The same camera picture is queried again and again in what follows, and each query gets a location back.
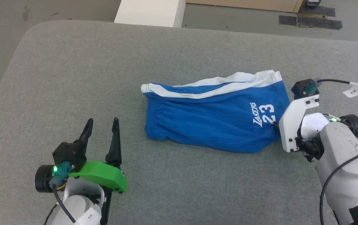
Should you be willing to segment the blue white Lakers shorts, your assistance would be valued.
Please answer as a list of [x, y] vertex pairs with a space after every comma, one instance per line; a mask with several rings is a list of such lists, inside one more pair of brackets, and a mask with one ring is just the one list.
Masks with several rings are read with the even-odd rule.
[[290, 104], [279, 71], [236, 72], [185, 85], [141, 85], [150, 139], [255, 153], [280, 140], [274, 126]]

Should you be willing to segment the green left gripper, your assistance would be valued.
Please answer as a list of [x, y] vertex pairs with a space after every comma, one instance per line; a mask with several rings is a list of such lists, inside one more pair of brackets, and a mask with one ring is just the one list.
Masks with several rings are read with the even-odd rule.
[[[89, 118], [85, 127], [78, 138], [79, 141], [84, 143], [84, 150], [87, 149], [88, 139], [90, 138], [93, 130], [93, 118]], [[128, 180], [124, 173], [117, 167], [122, 164], [121, 157], [121, 142], [120, 142], [120, 126], [117, 117], [113, 120], [112, 126], [112, 140], [110, 149], [105, 157], [106, 163], [99, 161], [86, 161], [78, 172], [70, 172], [69, 177], [80, 177], [84, 180], [96, 183], [106, 188], [112, 189], [114, 192], [125, 193], [128, 188]]]

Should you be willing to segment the grey fabric sofa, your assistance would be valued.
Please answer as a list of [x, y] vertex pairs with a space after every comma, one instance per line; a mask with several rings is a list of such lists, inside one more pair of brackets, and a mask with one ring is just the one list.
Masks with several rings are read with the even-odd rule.
[[257, 154], [146, 137], [140, 87], [235, 72], [358, 83], [358, 42], [111, 22], [51, 21], [22, 37], [0, 83], [0, 225], [43, 225], [56, 199], [34, 175], [94, 119], [89, 160], [104, 161], [120, 121], [128, 191], [111, 225], [320, 225], [315, 165], [276, 142]]

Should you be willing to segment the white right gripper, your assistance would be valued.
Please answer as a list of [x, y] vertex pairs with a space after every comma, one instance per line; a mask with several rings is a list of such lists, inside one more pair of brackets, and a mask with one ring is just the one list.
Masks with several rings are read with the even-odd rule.
[[289, 104], [279, 121], [284, 151], [299, 151], [297, 140], [311, 140], [329, 124], [328, 119], [321, 113], [305, 114], [306, 110], [319, 105], [319, 95], [296, 99]]

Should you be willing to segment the white box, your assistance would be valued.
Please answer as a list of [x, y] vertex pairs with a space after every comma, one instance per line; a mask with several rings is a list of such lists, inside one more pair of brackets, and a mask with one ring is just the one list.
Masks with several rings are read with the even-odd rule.
[[180, 28], [185, 6], [186, 0], [121, 0], [114, 22]]

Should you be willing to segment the black floor tape patch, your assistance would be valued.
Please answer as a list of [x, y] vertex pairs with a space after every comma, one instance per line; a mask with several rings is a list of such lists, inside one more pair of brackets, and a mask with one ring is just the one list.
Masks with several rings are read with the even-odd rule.
[[325, 6], [302, 6], [300, 7], [297, 14], [301, 15], [319, 15], [323, 17], [336, 17], [335, 8], [332, 7], [325, 7]]
[[302, 28], [314, 27], [332, 30], [340, 30], [343, 28], [342, 21], [330, 20], [324, 17], [294, 17], [280, 15], [278, 18], [280, 25], [289, 25]]

